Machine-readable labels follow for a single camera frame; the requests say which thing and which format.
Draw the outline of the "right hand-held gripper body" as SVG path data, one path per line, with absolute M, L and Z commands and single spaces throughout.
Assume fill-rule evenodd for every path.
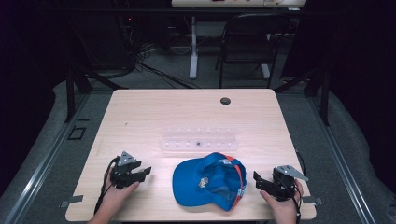
M 272 173 L 273 181 L 268 182 L 264 190 L 279 202 L 286 201 L 294 195 L 295 179 L 308 181 L 309 178 L 291 165 L 276 166 Z

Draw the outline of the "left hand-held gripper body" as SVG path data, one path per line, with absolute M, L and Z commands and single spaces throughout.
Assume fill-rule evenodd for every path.
M 132 185 L 134 182 L 134 174 L 131 173 L 131 165 L 133 162 L 138 161 L 135 157 L 128 152 L 123 151 L 117 158 L 116 165 L 110 174 L 110 181 L 117 189 L 124 189 Z

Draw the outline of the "blue baseball cap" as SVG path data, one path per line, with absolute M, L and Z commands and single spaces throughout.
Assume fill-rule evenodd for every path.
M 172 178 L 173 194 L 180 205 L 213 203 L 224 211 L 238 204 L 246 186 L 247 172 L 242 162 L 218 152 L 183 161 Z

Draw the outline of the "clear acrylic rack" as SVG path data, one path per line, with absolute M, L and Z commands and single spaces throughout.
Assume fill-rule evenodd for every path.
M 230 127 L 166 127 L 163 128 L 162 151 L 212 152 L 236 151 L 237 131 Z

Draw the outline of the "person's left hand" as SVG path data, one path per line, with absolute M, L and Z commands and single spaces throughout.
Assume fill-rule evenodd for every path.
M 108 175 L 105 186 L 105 196 L 100 206 L 100 210 L 110 217 L 115 216 L 138 186 L 139 182 L 134 182 L 127 188 L 117 189 L 112 185 L 110 175 Z

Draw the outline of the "person's right hand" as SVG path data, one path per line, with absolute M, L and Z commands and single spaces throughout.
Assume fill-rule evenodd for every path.
M 299 221 L 299 205 L 304 191 L 302 184 L 297 179 L 294 180 L 294 183 L 297 190 L 295 190 L 293 198 L 283 202 L 277 201 L 265 190 L 260 191 L 260 195 L 271 207 L 276 224 L 297 224 Z

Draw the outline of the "black metal stand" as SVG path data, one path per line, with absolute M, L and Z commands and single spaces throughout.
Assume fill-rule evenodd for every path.
M 125 90 L 122 87 L 105 77 L 102 77 L 98 73 L 88 69 L 82 65 L 76 65 L 71 63 L 69 70 L 66 75 L 66 102 L 67 102 L 67 115 L 65 122 L 69 122 L 76 114 L 76 101 L 75 101 L 75 87 L 83 94 L 89 94 L 92 91 L 92 86 L 89 82 L 89 78 L 93 78 L 100 83 L 108 86 L 114 90 Z
M 304 79 L 308 79 L 308 84 L 304 89 L 306 97 L 315 97 L 320 91 L 319 115 L 326 126 L 329 126 L 328 110 L 329 110 L 329 95 L 330 95 L 330 74 L 329 68 L 324 65 L 318 68 L 297 76 L 286 84 L 275 88 L 276 93 L 286 91 L 287 89 L 297 85 Z

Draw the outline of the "white desk leg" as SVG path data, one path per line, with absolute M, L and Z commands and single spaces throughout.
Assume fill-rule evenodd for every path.
M 197 78 L 198 69 L 198 50 L 197 50 L 197 34 L 196 34 L 196 19 L 191 18 L 191 65 L 190 65 L 190 79 Z

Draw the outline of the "black folding chair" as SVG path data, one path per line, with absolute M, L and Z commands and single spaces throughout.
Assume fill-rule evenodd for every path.
M 245 13 L 232 17 L 221 34 L 215 69 L 219 69 L 222 87 L 224 64 L 270 64 L 267 88 L 275 70 L 280 39 L 290 28 L 286 15 Z

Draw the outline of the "white desk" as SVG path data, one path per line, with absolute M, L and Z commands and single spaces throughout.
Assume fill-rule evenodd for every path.
M 307 0 L 171 0 L 173 7 L 304 7 Z

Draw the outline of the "grey table bracket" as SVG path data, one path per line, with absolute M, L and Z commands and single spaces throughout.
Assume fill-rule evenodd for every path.
M 66 208 L 70 203 L 80 203 L 82 200 L 83 200 L 82 195 L 72 196 L 72 197 L 68 198 L 67 200 L 61 201 L 59 204 L 59 207 Z
M 315 197 L 315 196 L 304 196 L 302 198 L 303 203 L 311 203 L 313 205 L 322 205 L 324 204 L 324 201 L 320 197 Z

